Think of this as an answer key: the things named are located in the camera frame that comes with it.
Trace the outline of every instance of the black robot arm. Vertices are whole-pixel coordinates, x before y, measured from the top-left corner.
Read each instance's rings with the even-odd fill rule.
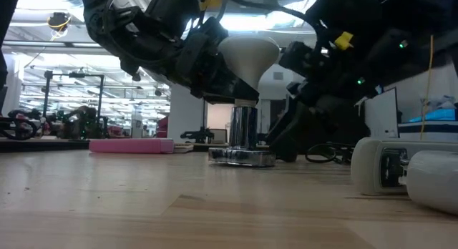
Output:
[[[120,58],[134,81],[143,67],[210,103],[258,100],[259,93],[235,76],[218,53],[228,31],[217,19],[210,17],[181,39],[187,23],[200,17],[198,0],[152,0],[145,12],[138,6],[116,9],[113,0],[82,1],[89,35]]]

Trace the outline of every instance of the wooden tabletop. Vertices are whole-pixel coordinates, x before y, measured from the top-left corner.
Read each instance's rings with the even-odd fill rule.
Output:
[[[457,248],[458,219],[364,197],[349,168],[205,153],[0,157],[0,248]]]

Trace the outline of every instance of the yellow tag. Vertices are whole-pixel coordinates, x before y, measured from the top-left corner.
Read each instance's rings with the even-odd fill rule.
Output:
[[[341,50],[347,50],[348,48],[353,48],[350,41],[353,38],[353,34],[344,31],[341,36],[339,36],[335,41],[334,44]]]
[[[205,2],[200,2],[200,10],[219,9],[222,3],[223,0],[205,0]]]

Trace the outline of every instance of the pink foam block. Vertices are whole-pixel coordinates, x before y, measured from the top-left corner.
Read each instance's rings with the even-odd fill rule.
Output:
[[[174,143],[169,139],[105,139],[91,140],[89,150],[103,153],[173,153]]]

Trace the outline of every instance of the blue object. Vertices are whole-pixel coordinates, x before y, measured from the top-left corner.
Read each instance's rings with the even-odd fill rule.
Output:
[[[427,113],[426,121],[439,120],[439,121],[457,121],[455,109],[438,109],[434,112]],[[422,117],[415,117],[409,120],[410,123],[421,122]]]

